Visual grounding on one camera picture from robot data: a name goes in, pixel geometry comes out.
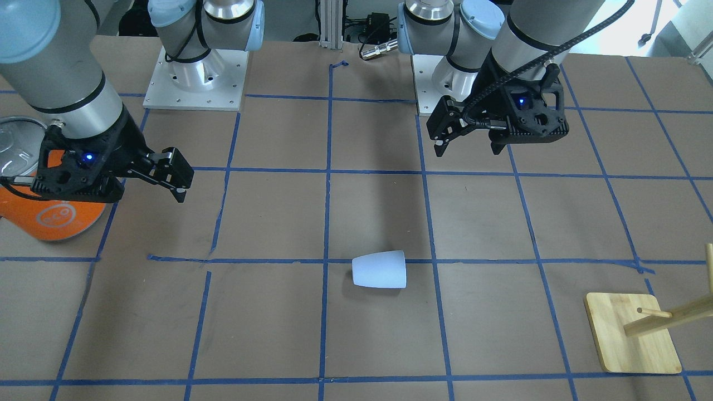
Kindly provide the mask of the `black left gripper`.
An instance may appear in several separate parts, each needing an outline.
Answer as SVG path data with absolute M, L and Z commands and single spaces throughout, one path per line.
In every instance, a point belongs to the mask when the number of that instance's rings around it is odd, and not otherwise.
M 443 157 L 450 142 L 474 130 L 512 131 L 515 112 L 509 86 L 514 80 L 515 75 L 488 53 L 465 102 L 441 96 L 426 122 L 436 157 Z

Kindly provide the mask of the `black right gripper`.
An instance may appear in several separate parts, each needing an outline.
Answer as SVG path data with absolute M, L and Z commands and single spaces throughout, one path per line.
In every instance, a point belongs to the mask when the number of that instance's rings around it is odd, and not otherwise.
M 128 109 L 122 109 L 118 119 L 95 137 L 104 157 L 104 165 L 95 180 L 100 190 L 109 190 L 125 175 L 132 162 L 141 163 L 149 155 L 152 184 L 170 191 L 178 203 L 184 203 L 193 182 L 194 170 L 175 147 L 153 153 Z

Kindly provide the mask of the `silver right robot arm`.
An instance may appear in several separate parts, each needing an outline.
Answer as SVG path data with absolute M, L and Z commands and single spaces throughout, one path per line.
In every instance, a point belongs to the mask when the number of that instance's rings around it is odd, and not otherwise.
M 34 176 L 2 177 L 33 201 L 115 203 L 120 178 L 182 203 L 194 170 L 175 147 L 155 152 L 90 49 L 110 1 L 3 1 L 2 77 L 48 120 Z M 144 105 L 237 111 L 247 54 L 261 48 L 262 1 L 150 1 L 162 42 Z

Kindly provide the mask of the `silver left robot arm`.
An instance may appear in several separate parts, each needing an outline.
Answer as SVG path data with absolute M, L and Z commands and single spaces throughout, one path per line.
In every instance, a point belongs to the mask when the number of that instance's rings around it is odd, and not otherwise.
M 565 138 L 560 65 L 568 41 L 585 32 L 601 1 L 405 1 L 397 40 L 407 54 L 435 55 L 442 96 L 426 123 L 434 151 L 488 130 L 498 155 L 510 144 Z

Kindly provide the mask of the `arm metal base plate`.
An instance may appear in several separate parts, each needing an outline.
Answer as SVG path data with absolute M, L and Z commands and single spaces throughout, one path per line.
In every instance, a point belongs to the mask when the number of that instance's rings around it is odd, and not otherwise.
M 194 63 L 165 60 L 161 49 L 146 90 L 146 109 L 239 111 L 248 58 L 246 51 L 213 49 Z
M 418 114 L 430 116 L 443 96 L 464 101 L 478 76 L 451 66 L 445 56 L 415 54 L 412 56 L 413 83 L 417 94 Z

